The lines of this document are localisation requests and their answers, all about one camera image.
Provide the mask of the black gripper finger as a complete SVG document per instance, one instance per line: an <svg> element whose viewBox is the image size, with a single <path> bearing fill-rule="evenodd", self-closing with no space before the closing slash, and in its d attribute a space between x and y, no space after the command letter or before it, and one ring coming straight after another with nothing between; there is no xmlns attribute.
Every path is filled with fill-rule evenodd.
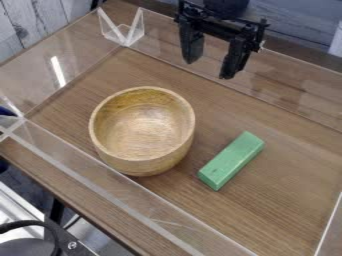
<svg viewBox="0 0 342 256"><path fill-rule="evenodd" d="M220 79L234 78L235 74L243 70L250 54L251 49L247 39L243 37L235 37L230 41L228 53L221 62L219 73Z"/></svg>
<svg viewBox="0 0 342 256"><path fill-rule="evenodd" d="M192 64L203 55L204 36L187 22L179 24L181 56L187 64Z"/></svg>

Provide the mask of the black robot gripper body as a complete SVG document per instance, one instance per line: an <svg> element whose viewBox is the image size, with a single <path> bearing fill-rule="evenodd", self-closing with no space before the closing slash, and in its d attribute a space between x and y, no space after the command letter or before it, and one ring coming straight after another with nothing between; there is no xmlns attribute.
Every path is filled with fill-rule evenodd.
<svg viewBox="0 0 342 256"><path fill-rule="evenodd" d="M187 22L203 33L230 42L244 36L250 49L258 52L264 43L264 30L270 26L264 18L243 17L250 0L179 0L175 22Z"/></svg>

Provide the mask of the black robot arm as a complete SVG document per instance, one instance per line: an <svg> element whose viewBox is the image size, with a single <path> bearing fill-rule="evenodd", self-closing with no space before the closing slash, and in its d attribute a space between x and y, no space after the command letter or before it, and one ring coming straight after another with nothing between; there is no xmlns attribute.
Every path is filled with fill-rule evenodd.
<svg viewBox="0 0 342 256"><path fill-rule="evenodd" d="M173 21L179 27L181 57L192 64L203 56L204 35L228 43L228 52L219 71L220 79L232 79L244 69L252 52L264 43L266 18L252 21L243 18L250 0L203 0L196 4L179 0Z"/></svg>

